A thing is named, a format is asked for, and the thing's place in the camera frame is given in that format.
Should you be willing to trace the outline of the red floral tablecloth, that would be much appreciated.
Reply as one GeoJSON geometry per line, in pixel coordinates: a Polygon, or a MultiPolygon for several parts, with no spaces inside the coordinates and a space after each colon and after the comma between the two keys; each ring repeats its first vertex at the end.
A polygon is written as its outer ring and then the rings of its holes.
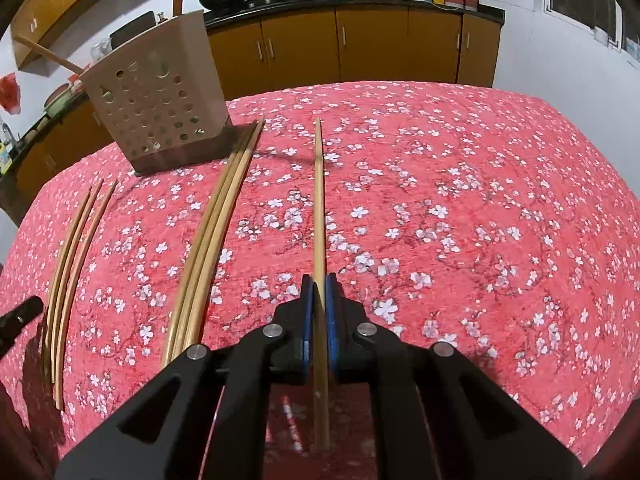
{"type": "MultiPolygon", "coordinates": [[[[375,323],[476,363],[582,462],[639,388],[639,202],[543,100],[417,82],[246,96],[265,119],[205,318],[213,348],[295,298],[314,265],[314,120],[326,265],[375,323]]],[[[1,362],[1,437],[56,463],[159,370],[181,274],[220,162],[139,178],[116,145],[48,182],[17,231],[1,307],[49,289],[68,225],[103,179],[103,217],[70,310],[64,400],[30,324],[1,362]]]]}

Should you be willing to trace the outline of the lower wooden cabinets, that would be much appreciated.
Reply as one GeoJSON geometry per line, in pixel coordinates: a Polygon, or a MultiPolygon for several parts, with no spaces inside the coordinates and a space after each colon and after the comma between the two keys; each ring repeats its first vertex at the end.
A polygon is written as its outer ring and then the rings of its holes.
{"type": "MultiPolygon", "coordinates": [[[[494,83],[506,12],[422,0],[298,0],[207,24],[228,100],[328,82],[494,83]]],[[[111,143],[85,93],[41,118],[1,178],[1,209],[20,224],[40,188],[111,143]]]]}

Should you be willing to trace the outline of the beige perforated utensil holder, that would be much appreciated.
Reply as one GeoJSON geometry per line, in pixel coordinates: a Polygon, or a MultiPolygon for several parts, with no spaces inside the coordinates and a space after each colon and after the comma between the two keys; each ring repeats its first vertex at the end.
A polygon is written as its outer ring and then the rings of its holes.
{"type": "Polygon", "coordinates": [[[80,80],[139,176],[221,159],[238,140],[201,11],[142,32],[80,80]]]}

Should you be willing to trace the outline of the dark wooden cutting board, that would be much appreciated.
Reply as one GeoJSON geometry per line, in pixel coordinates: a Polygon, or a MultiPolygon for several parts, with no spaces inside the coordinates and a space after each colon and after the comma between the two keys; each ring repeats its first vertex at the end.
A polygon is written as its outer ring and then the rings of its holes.
{"type": "Polygon", "coordinates": [[[128,22],[119,29],[116,29],[111,33],[111,47],[113,50],[120,47],[122,44],[126,44],[127,41],[134,37],[146,32],[148,29],[156,25],[155,14],[153,11],[148,11],[134,20],[128,22]]]}

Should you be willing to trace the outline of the red plastic bag on wall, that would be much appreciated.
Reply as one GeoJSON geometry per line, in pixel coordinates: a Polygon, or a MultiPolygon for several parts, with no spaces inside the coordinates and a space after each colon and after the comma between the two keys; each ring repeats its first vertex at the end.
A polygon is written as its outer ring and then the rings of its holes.
{"type": "Polygon", "coordinates": [[[0,78],[0,106],[10,115],[21,114],[21,88],[14,73],[0,78]]]}

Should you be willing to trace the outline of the green basin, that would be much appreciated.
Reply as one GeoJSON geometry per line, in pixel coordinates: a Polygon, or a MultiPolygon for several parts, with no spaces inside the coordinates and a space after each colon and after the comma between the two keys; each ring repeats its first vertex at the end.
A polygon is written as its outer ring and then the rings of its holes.
{"type": "Polygon", "coordinates": [[[68,82],[61,84],[47,97],[46,102],[44,102],[44,114],[50,118],[60,114],[66,107],[68,101],[73,97],[73,94],[73,88],[68,82]]]}

